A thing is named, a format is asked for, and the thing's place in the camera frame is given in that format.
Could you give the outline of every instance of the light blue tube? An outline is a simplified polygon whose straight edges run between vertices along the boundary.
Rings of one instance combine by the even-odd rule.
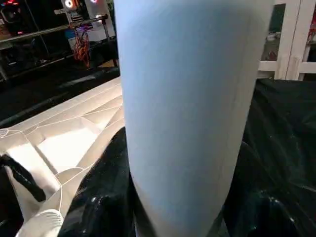
[[[141,237],[205,237],[228,194],[274,0],[115,0]]]

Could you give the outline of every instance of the glossy surface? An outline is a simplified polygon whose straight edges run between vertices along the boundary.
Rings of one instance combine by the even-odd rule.
[[[315,90],[257,82],[224,209],[232,237],[316,235]]]
[[[0,236],[15,236],[22,224],[22,213],[9,177],[0,167]]]
[[[81,182],[58,236],[134,236],[132,187],[122,128]]]
[[[36,184],[34,178],[23,166],[8,155],[0,157],[0,167],[7,166],[11,169],[13,177],[23,185],[36,199],[44,201],[46,199],[44,191]]]

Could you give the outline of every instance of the cable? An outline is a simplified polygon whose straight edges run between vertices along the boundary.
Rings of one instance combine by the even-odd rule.
[[[89,53],[89,37],[87,34],[87,31],[84,30],[81,34],[79,35],[77,28],[73,28],[71,25],[70,27],[74,30],[75,32],[75,48],[74,48],[74,58],[76,60],[82,61],[86,67],[90,67],[90,53]]]

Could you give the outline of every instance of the white cabinet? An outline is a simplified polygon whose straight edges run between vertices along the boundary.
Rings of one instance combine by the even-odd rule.
[[[276,0],[258,77],[285,79],[300,0]]]
[[[316,0],[276,0],[258,78],[316,81]]]
[[[287,80],[316,80],[316,37],[310,34],[315,23],[316,0],[301,0],[288,65]]]

